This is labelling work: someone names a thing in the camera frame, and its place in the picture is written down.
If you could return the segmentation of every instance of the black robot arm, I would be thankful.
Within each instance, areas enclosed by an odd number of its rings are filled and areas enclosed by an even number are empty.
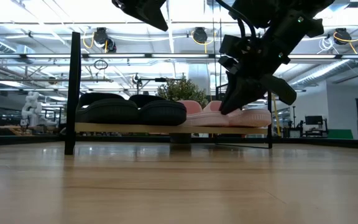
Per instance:
[[[164,2],[112,0],[128,15],[166,30],[160,11]],[[216,2],[226,8],[240,26],[244,21],[251,30],[250,37],[225,35],[223,38],[219,52],[227,56],[221,57],[219,63],[227,69],[229,84],[221,113],[228,114],[264,98],[267,91],[291,105],[296,100],[295,90],[273,74],[281,64],[290,62],[289,54],[305,35],[315,37],[324,33],[322,20],[314,19],[314,16],[334,0],[236,0],[232,7],[222,0]],[[267,31],[259,38],[255,28]]]

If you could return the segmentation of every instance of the potted plant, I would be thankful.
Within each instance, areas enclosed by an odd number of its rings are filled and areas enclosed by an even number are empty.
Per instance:
[[[159,86],[157,96],[167,100],[193,100],[198,102],[201,107],[208,104],[205,90],[199,90],[198,86],[187,80],[183,75],[180,80],[167,80],[166,84]],[[170,134],[171,143],[189,144],[191,134]]]

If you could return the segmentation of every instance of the wooden floor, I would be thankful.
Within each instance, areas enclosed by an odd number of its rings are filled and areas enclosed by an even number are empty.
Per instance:
[[[358,149],[0,146],[0,224],[358,223]]]

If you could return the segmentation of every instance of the pink shoe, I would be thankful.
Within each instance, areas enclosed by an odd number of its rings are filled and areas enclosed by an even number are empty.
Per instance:
[[[219,111],[220,101],[210,102],[203,110],[195,101],[179,101],[186,106],[187,120],[184,126],[223,127],[229,125],[227,116]]]
[[[234,127],[262,128],[272,123],[272,114],[265,109],[235,110],[227,116]]]
[[[186,106],[187,120],[184,126],[250,127],[262,128],[272,123],[272,115],[265,109],[240,109],[222,115],[219,111],[222,101],[212,101],[203,110],[195,101],[179,101]]]

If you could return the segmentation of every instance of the green mat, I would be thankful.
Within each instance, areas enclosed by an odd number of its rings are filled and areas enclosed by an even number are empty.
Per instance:
[[[352,130],[330,129],[328,132],[329,139],[353,139]]]

